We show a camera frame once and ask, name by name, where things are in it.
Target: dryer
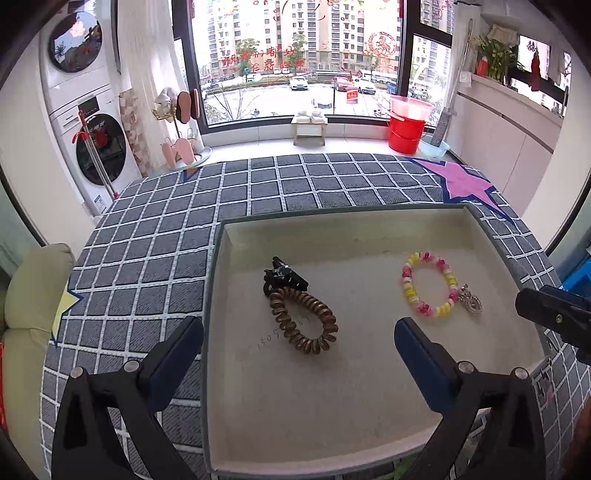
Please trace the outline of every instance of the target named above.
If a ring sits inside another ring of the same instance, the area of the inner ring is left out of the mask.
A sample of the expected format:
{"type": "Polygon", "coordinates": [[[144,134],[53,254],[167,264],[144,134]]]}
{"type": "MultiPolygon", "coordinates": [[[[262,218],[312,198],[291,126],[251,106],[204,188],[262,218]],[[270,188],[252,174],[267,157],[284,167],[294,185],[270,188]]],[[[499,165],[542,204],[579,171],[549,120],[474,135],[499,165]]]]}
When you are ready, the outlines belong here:
{"type": "Polygon", "coordinates": [[[129,147],[119,114],[119,98],[109,86],[82,96],[50,115],[51,126],[64,160],[86,207],[98,216],[113,203],[102,184],[90,154],[81,138],[72,143],[82,128],[78,111],[82,110],[96,150],[116,192],[132,181],[141,179],[134,155],[129,147]]]}
{"type": "Polygon", "coordinates": [[[111,0],[73,0],[62,7],[40,32],[40,64],[49,114],[113,84],[111,0]]]}

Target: white car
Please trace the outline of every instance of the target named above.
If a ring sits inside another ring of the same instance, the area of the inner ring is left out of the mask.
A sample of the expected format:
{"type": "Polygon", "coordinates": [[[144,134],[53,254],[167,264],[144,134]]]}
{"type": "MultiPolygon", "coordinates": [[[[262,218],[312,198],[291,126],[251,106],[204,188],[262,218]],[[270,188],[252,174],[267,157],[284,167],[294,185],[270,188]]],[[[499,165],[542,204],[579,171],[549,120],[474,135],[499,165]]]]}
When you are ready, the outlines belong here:
{"type": "Polygon", "coordinates": [[[370,95],[375,95],[376,88],[373,83],[369,80],[362,80],[362,79],[354,79],[353,84],[357,87],[359,93],[368,93],[370,95]]]}
{"type": "Polygon", "coordinates": [[[290,89],[291,90],[307,90],[308,89],[308,80],[304,77],[293,77],[290,79],[290,89]]]}

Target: beaded bracelet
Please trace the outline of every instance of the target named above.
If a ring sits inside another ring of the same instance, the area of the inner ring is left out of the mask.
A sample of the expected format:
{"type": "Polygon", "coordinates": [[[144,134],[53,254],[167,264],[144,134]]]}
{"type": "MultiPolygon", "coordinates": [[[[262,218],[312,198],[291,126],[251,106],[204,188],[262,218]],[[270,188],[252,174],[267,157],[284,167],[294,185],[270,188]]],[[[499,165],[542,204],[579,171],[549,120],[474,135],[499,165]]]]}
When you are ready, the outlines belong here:
{"type": "Polygon", "coordinates": [[[279,328],[283,330],[283,336],[289,339],[289,342],[297,350],[301,350],[306,354],[312,352],[318,355],[321,349],[328,350],[330,348],[328,342],[336,342],[333,333],[338,332],[339,327],[336,324],[336,318],[332,310],[309,293],[291,287],[275,288],[269,295],[269,302],[272,313],[275,315],[275,321],[279,323],[279,328]],[[322,335],[313,340],[302,335],[297,329],[296,323],[291,320],[291,316],[285,307],[286,299],[290,299],[314,313],[322,322],[322,335]]]}
{"type": "MultiPolygon", "coordinates": [[[[473,296],[469,291],[467,291],[467,285],[462,287],[461,292],[458,290],[456,276],[453,274],[449,265],[445,263],[445,260],[436,257],[435,255],[431,255],[429,252],[417,252],[408,257],[407,262],[402,268],[402,289],[404,291],[404,296],[412,305],[412,307],[415,308],[417,312],[427,317],[442,317],[447,315],[452,310],[453,306],[458,302],[458,300],[464,301],[462,295],[468,294],[470,295],[470,298],[476,299],[478,305],[480,306],[480,311],[482,311],[482,305],[480,305],[480,301],[477,297],[473,296]],[[413,285],[413,265],[418,261],[422,261],[423,263],[434,263],[437,269],[443,274],[443,277],[447,283],[447,287],[449,288],[449,296],[447,297],[447,300],[445,303],[439,307],[436,307],[435,309],[433,309],[428,303],[423,302],[418,297],[417,290],[413,285]]],[[[476,308],[471,309],[468,307],[468,309],[474,313],[477,312],[476,308]]]]}

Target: beige chair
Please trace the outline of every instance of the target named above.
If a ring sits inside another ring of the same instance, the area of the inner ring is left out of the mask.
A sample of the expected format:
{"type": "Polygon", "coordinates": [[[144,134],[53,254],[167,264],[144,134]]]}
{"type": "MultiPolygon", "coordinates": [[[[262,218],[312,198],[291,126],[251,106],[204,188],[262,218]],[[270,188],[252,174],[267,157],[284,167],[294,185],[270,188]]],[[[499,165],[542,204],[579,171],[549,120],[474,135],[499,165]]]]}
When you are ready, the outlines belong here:
{"type": "Polygon", "coordinates": [[[0,293],[8,436],[40,479],[48,478],[39,422],[41,374],[53,320],[73,266],[74,258],[66,244],[32,249],[15,272],[8,291],[0,293]]]}

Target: parking lot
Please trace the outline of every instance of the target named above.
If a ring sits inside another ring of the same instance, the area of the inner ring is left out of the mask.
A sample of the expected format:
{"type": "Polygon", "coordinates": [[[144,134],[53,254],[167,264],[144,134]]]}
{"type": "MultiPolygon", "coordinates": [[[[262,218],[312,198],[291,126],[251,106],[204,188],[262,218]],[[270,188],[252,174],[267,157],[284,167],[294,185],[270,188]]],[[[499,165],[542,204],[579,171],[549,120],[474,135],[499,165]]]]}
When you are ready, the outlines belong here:
{"type": "MultiPolygon", "coordinates": [[[[277,115],[295,115],[297,111],[313,108],[317,103],[333,103],[334,90],[330,84],[313,84],[308,90],[292,91],[289,85],[253,87],[232,92],[210,93],[205,100],[208,111],[217,110],[216,119],[208,118],[210,124],[277,115]]],[[[336,115],[378,116],[386,118],[389,109],[389,95],[378,89],[375,95],[359,94],[357,104],[347,103],[345,92],[336,92],[336,115]]],[[[333,109],[324,109],[333,113],[333,109]]]]}

